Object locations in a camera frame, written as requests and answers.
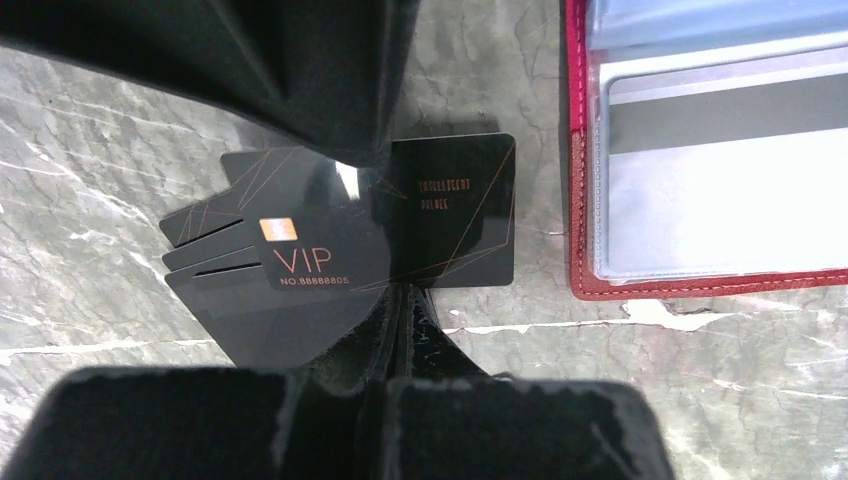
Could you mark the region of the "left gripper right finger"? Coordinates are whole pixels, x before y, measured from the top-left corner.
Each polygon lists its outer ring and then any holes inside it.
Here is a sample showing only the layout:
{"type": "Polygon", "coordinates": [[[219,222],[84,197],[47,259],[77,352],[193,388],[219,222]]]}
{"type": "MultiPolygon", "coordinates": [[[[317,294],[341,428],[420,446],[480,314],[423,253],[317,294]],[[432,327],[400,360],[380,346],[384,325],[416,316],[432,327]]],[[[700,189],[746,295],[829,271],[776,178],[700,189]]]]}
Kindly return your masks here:
{"type": "Polygon", "coordinates": [[[402,291],[384,403],[388,479],[671,479],[657,418],[620,382],[490,375],[402,291]]]}

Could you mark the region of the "red leather card holder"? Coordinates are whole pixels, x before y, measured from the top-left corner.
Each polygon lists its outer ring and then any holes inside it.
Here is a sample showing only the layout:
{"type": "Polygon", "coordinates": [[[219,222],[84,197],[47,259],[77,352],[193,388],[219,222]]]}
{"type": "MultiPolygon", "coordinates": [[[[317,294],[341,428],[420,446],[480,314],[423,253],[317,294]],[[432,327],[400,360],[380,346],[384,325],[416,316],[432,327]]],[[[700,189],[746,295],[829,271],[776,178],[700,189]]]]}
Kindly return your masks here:
{"type": "Polygon", "coordinates": [[[843,1],[566,1],[580,299],[847,281],[843,1]]]}

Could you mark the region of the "black VIP card stack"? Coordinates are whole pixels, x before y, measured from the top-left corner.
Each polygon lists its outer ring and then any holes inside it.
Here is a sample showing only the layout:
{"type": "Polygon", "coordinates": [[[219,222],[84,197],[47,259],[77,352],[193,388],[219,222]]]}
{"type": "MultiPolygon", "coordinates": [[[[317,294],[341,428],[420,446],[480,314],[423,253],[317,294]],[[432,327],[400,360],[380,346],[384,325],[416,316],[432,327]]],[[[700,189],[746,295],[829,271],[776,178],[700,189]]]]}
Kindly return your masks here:
{"type": "Polygon", "coordinates": [[[312,360],[395,286],[513,281],[510,134],[399,140],[373,168],[303,147],[221,161],[229,188],[159,227],[167,284],[237,366],[312,360]]]}

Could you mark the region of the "single silver card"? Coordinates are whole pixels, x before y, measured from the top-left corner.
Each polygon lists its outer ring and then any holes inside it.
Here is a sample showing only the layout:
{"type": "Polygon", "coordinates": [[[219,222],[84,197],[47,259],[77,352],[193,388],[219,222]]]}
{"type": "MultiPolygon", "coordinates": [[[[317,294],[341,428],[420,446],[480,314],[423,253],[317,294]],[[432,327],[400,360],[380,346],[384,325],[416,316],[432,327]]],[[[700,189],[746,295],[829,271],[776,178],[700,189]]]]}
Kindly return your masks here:
{"type": "Polygon", "coordinates": [[[847,264],[847,51],[612,80],[593,267],[620,283],[847,264]]]}

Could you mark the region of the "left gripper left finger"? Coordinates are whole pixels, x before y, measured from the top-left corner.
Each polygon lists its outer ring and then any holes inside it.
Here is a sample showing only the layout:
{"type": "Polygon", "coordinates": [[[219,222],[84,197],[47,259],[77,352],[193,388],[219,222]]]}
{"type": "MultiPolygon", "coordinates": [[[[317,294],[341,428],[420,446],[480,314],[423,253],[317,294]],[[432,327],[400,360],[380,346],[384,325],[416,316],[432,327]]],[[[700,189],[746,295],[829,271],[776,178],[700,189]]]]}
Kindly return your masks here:
{"type": "Polygon", "coordinates": [[[52,387],[5,479],[367,479],[398,295],[297,368],[89,367],[52,387]]]}

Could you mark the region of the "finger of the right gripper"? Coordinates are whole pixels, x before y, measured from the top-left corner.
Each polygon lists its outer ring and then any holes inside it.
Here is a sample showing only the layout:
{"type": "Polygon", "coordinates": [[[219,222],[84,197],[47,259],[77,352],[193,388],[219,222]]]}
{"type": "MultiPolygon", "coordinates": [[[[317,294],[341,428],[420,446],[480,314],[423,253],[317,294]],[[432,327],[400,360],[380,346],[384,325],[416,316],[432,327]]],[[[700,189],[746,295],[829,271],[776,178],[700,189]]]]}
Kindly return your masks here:
{"type": "Polygon", "coordinates": [[[5,1],[4,46],[232,112],[347,165],[389,158],[416,1],[5,1]]]}

